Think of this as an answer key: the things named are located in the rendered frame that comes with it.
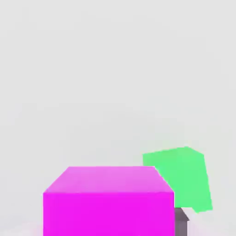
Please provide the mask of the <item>small magenta cube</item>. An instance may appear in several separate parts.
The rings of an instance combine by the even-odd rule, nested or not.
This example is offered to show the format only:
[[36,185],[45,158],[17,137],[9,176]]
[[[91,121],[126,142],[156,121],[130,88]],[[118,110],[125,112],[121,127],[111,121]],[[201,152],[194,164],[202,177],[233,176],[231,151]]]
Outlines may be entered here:
[[175,236],[173,190],[152,166],[69,167],[43,194],[43,236]]

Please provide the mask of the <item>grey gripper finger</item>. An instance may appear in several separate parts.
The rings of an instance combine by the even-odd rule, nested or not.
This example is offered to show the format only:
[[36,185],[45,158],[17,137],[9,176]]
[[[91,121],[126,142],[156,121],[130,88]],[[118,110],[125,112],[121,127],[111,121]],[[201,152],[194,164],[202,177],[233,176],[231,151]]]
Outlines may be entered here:
[[175,236],[205,236],[199,215],[192,208],[175,208]]

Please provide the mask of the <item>small green cube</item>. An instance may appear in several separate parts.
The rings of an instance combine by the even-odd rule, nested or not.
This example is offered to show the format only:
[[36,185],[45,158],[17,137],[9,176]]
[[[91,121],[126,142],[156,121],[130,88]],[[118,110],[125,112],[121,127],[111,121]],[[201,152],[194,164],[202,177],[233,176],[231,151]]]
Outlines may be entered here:
[[144,166],[154,166],[174,191],[174,206],[196,213],[213,209],[204,154],[177,147],[142,155]]

